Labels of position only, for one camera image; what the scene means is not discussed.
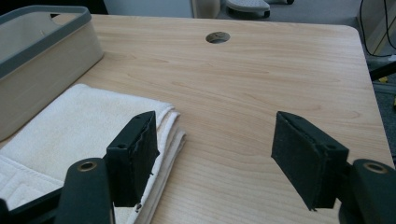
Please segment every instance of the white object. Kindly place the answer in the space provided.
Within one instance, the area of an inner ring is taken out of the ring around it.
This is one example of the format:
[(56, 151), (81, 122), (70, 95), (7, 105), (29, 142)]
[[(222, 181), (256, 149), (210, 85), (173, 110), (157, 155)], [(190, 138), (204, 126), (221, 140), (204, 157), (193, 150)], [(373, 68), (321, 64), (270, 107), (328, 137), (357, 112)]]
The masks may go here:
[[(71, 14), (66, 24), (51, 14)], [(15, 133), (103, 52), (85, 7), (24, 7), (0, 17), (0, 140)]]
[(264, 12), (264, 17), (270, 16), (270, 5), (263, 0), (227, 0), (226, 5), (231, 12)]
[(103, 91), (77, 84), (32, 119), (0, 150), (0, 198), (9, 209), (63, 185), (70, 165), (87, 158), (102, 158), (106, 148), (128, 121), (156, 111), (160, 156), (142, 197), (142, 208), (115, 208), (117, 223), (149, 223), (184, 132), (178, 113), (168, 103)]

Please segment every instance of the wooden table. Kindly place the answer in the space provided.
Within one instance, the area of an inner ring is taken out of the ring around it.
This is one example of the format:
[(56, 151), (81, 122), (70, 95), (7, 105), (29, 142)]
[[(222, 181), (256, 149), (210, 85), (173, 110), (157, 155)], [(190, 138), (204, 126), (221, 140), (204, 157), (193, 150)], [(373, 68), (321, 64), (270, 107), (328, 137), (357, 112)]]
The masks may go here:
[[(393, 166), (358, 32), (346, 26), (93, 16), (104, 58), (78, 82), (172, 103), (187, 143), (152, 223), (337, 223), (270, 157), (276, 111)], [(205, 37), (231, 38), (210, 44)]]

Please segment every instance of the fabric storage box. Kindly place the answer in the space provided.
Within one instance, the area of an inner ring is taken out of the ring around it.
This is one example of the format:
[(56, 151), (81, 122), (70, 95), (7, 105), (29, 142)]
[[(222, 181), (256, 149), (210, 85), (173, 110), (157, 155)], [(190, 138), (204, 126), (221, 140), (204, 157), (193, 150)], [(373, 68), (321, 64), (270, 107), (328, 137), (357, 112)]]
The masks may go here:
[[(56, 18), (68, 18), (62, 22)], [(103, 56), (85, 7), (23, 7), (0, 17), (0, 140)]]

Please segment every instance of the cable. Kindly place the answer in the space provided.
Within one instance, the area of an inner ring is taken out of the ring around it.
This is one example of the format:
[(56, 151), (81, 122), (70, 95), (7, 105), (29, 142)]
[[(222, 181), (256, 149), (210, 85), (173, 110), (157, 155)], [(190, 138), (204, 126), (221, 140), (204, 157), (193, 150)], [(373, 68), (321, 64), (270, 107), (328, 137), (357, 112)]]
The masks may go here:
[[(361, 0), (360, 21), (361, 21), (361, 34), (362, 34), (362, 37), (363, 37), (364, 48), (366, 49), (366, 51), (367, 51), (367, 53), (368, 53), (369, 55), (374, 56), (374, 57), (390, 57), (390, 56), (392, 56), (392, 54), (387, 54), (387, 55), (375, 55), (375, 54), (371, 53), (370, 50), (368, 49), (367, 43), (366, 43), (366, 34), (365, 34), (365, 32), (364, 32), (363, 20), (361, 19), (363, 1), (364, 1), (364, 0)], [(387, 25), (387, 31), (386, 31), (386, 33), (387, 33), (388, 41), (389, 41), (389, 43), (390, 43), (389, 32), (388, 32), (388, 12), (387, 12), (387, 9), (386, 9), (386, 8), (385, 8), (385, 13), (386, 13), (385, 22), (386, 22), (386, 25)]]
[(385, 24), (387, 26), (387, 38), (388, 38), (388, 42), (389, 44), (396, 49), (396, 47), (392, 44), (392, 42), (390, 41), (390, 36), (389, 36), (389, 21), (388, 21), (388, 6), (387, 6), (387, 0), (384, 0), (384, 8), (385, 8)]

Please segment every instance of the white towel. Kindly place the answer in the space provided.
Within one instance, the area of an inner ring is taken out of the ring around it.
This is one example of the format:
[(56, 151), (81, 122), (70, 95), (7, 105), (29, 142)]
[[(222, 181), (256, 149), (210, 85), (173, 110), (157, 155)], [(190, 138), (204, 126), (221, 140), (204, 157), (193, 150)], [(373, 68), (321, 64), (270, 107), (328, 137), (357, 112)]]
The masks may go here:
[(117, 223), (150, 222), (184, 143), (178, 113), (168, 103), (77, 84), (59, 96), (0, 149), (0, 198), (9, 209), (61, 187), (70, 165), (102, 158), (128, 121), (156, 111), (160, 156), (142, 197), (142, 207), (115, 208)]

